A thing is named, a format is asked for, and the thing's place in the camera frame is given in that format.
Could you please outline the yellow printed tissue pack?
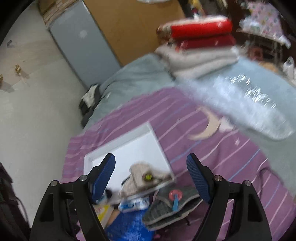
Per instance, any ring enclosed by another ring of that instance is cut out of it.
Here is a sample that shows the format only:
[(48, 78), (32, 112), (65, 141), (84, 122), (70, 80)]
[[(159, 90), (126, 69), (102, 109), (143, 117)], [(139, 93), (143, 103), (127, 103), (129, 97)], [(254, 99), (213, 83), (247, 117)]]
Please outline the yellow printed tissue pack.
[(94, 205), (93, 207), (102, 227), (105, 228), (113, 213), (114, 207), (112, 205)]

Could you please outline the white shallow box tray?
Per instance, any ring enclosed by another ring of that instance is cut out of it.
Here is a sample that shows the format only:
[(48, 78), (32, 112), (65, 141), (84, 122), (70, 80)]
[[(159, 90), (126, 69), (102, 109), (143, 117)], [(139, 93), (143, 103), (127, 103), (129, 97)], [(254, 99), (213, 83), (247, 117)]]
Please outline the white shallow box tray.
[[(100, 165), (108, 153), (115, 156), (115, 168), (106, 187), (112, 192), (112, 197), (108, 201), (109, 204), (115, 205), (122, 200), (132, 200), (147, 196), (175, 181), (175, 175), (169, 161), (151, 124), (148, 122), (86, 154), (84, 157), (83, 174), (89, 174), (93, 167)], [(170, 178), (154, 187), (145, 188), (135, 195), (125, 198), (120, 197), (121, 184), (130, 175), (130, 167), (139, 162), (145, 162), (152, 168), (169, 174)]]

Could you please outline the beige plaid pot holder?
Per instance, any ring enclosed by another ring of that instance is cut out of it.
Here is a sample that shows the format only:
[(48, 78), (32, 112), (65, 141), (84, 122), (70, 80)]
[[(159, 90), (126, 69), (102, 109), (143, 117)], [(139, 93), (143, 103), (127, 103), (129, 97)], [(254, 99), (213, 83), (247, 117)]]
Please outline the beige plaid pot holder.
[(130, 166), (129, 176), (121, 183), (120, 198), (136, 195), (171, 180), (170, 172), (159, 171), (146, 162)]

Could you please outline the grey wall panel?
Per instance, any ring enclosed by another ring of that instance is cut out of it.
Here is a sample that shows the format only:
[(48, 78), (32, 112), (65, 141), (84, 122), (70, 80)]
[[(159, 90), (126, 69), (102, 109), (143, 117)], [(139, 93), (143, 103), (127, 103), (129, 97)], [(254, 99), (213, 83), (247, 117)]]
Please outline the grey wall panel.
[(121, 65), (83, 1), (49, 24), (49, 32), (66, 61), (87, 88), (102, 84)]

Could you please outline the white bandage packet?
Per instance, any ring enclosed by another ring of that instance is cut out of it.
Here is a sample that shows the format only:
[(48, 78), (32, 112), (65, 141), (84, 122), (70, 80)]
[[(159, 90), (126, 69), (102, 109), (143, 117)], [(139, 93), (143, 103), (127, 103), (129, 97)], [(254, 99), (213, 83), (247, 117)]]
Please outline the white bandage packet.
[(150, 201), (148, 196), (138, 197), (133, 200), (122, 201), (118, 206), (118, 210), (122, 213), (140, 211), (148, 209), (149, 205)]

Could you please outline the grey blanket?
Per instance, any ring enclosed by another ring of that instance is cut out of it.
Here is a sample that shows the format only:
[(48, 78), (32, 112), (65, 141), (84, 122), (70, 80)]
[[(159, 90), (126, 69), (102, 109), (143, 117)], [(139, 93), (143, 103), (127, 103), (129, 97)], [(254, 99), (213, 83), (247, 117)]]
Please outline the grey blanket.
[(100, 85), (101, 100), (84, 129), (90, 128), (137, 96), (173, 86), (174, 79), (164, 61), (156, 54), (146, 54), (121, 68)]

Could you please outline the purple striped bed sheet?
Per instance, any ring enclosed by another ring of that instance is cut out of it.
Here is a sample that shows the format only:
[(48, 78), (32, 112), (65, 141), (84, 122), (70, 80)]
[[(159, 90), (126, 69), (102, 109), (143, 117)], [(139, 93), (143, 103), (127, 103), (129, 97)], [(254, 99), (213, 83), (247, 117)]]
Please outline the purple striped bed sheet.
[(176, 88), (135, 98), (70, 140), (62, 181), (71, 182), (83, 174), (86, 154), (149, 122), (179, 184), (193, 183), (186, 167), (186, 157), (191, 153), (226, 180), (250, 180), (260, 196), (271, 236), (279, 240), (295, 219), (292, 195), (273, 172), (262, 150), (237, 128), (216, 131), (202, 141), (189, 140), (189, 134), (206, 128), (205, 110)]

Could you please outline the brown wooden headboard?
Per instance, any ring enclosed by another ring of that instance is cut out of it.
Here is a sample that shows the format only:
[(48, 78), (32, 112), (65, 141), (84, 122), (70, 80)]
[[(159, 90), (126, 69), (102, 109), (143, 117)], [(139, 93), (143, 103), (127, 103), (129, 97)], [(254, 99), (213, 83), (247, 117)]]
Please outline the brown wooden headboard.
[(146, 4), (89, 0), (84, 3), (122, 66), (158, 48), (160, 25), (185, 18), (178, 1)]

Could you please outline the blue eye mask packet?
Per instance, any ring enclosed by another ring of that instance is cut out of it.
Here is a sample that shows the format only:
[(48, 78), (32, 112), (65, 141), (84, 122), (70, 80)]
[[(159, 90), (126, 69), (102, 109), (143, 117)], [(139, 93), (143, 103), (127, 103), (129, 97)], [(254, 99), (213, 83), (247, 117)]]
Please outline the blue eye mask packet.
[(154, 232), (149, 231), (142, 222), (146, 210), (120, 213), (105, 232), (109, 240), (151, 241)]

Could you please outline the white folded quilt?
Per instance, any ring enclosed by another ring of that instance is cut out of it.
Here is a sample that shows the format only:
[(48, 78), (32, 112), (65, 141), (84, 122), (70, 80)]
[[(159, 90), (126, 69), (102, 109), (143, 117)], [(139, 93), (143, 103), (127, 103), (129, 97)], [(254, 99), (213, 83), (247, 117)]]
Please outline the white folded quilt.
[(161, 45), (155, 50), (175, 78), (194, 79), (235, 64), (239, 50), (233, 47), (177, 49)]

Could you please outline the red folded quilt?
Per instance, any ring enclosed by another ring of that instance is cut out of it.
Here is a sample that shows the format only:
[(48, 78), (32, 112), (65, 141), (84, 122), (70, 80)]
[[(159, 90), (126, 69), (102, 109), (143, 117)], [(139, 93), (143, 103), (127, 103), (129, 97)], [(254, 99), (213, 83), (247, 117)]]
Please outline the red folded quilt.
[(162, 42), (178, 50), (230, 47), (236, 45), (232, 28), (232, 22), (225, 16), (204, 16), (160, 25), (157, 35)]

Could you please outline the black and white clothes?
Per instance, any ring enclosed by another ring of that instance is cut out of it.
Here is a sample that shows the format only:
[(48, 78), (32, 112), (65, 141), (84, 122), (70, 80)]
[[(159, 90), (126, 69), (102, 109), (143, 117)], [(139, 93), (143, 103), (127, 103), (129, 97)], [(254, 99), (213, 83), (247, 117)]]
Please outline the black and white clothes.
[(82, 96), (79, 103), (79, 109), (81, 112), (82, 120), (81, 126), (84, 128), (93, 112), (101, 100), (101, 93), (99, 90), (99, 84), (93, 84), (88, 91)]

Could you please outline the clear plastic sheet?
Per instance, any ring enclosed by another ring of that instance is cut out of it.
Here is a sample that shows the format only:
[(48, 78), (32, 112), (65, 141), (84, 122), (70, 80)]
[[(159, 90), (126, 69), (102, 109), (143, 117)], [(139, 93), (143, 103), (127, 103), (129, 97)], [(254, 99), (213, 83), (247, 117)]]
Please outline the clear plastic sheet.
[(278, 110), (276, 102), (244, 74), (219, 75), (205, 80), (177, 78), (177, 83), (185, 94), (246, 130), (276, 141), (295, 133), (290, 121)]

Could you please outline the pink patterned gift box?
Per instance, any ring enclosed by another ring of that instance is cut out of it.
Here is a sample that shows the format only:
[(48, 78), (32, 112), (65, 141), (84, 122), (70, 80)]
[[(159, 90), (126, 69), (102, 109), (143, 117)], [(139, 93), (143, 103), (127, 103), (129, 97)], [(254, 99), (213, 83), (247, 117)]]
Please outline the pink patterned gift box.
[(280, 13), (274, 6), (263, 1), (246, 1), (246, 9), (250, 15), (239, 22), (241, 30), (278, 41), (288, 49), (291, 47), (281, 26)]

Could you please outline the grey plaid pot holder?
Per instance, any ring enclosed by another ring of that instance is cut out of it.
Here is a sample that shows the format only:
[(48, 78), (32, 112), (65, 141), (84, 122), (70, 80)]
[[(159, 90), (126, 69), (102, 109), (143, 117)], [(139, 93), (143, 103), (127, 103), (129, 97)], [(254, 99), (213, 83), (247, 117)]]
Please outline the grey plaid pot holder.
[(142, 217), (142, 222), (150, 231), (160, 230), (186, 218), (202, 201), (195, 187), (161, 188)]

